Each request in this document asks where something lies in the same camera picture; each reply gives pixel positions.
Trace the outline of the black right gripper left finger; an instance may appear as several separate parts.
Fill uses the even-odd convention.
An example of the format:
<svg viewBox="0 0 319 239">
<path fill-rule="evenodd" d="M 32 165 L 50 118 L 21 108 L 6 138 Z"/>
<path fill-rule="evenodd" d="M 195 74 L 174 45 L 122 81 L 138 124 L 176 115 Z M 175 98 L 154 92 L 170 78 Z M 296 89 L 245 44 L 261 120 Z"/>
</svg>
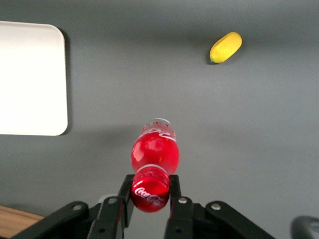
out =
<svg viewBox="0 0 319 239">
<path fill-rule="evenodd" d="M 134 205 L 130 202 L 133 175 L 127 175 L 117 195 L 89 208 L 71 202 L 14 235 L 14 239 L 122 239 Z"/>
</svg>

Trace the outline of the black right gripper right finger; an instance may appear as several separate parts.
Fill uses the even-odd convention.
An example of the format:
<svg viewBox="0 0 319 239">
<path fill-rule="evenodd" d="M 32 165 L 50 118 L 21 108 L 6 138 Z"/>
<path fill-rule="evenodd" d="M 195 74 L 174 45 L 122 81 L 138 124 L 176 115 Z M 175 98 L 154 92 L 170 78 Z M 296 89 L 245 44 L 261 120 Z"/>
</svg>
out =
<svg viewBox="0 0 319 239">
<path fill-rule="evenodd" d="M 165 239 L 272 239 L 273 236 L 222 201 L 202 206 L 183 196 L 179 177 L 170 177 L 170 216 Z"/>
</svg>

